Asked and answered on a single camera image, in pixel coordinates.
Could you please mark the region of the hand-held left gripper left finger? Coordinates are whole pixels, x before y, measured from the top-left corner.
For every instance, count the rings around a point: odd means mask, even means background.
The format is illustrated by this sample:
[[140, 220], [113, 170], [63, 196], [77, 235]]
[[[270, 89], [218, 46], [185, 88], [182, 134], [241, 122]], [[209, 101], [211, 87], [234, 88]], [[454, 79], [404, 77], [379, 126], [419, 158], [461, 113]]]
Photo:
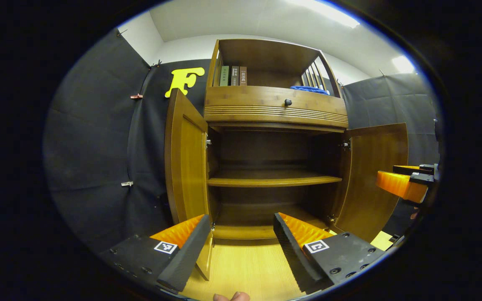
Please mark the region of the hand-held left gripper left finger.
[[185, 289], [210, 234], [201, 214], [151, 236], [134, 235], [100, 253], [100, 258], [146, 289]]

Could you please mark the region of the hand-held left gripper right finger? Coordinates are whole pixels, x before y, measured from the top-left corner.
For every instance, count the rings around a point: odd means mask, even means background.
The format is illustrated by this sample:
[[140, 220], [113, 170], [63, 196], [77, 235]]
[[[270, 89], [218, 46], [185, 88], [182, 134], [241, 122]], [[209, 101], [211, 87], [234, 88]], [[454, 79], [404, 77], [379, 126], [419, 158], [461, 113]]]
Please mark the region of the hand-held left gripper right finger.
[[341, 284], [384, 254], [350, 232], [333, 235], [285, 213], [274, 214], [273, 230], [304, 293]]

